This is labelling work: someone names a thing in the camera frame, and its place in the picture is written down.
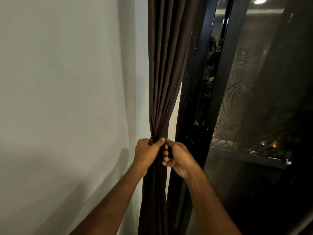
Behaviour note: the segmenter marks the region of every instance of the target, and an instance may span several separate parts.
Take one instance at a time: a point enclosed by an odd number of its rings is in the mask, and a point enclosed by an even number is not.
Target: person's left arm
[[[117,233],[138,182],[146,175],[165,139],[161,138],[151,146],[148,142],[147,138],[138,141],[134,162],[127,173],[70,235]]]

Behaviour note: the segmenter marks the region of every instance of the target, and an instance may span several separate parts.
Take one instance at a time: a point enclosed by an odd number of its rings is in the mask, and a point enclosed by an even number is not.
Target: dark brown curtain
[[[153,142],[168,135],[198,0],[148,0],[149,114]],[[168,234],[161,150],[143,179],[139,235]]]

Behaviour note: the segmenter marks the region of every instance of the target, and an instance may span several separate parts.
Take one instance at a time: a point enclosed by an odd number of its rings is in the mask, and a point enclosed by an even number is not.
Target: person
[[[149,139],[138,141],[134,161],[127,173],[70,235],[115,235],[117,233],[138,182],[146,175],[165,139],[161,138],[151,146],[148,143]],[[173,159],[168,157],[169,146],[172,148]],[[241,235],[213,185],[186,146],[168,139],[164,147],[162,164],[172,167],[186,181],[190,191],[197,218],[196,234]]]

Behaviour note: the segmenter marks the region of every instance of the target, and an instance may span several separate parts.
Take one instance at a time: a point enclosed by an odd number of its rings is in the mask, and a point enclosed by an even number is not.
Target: curtain
[[[168,136],[197,6],[198,0],[148,0],[149,115],[153,142]],[[168,234],[166,170],[161,149],[143,179],[139,235]]]

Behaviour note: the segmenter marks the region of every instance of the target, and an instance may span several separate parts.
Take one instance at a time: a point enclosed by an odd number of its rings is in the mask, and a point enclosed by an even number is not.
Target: curtain fold
[[[168,136],[198,1],[148,0],[149,117],[153,142]],[[143,179],[139,235],[168,234],[166,170],[161,149]]]

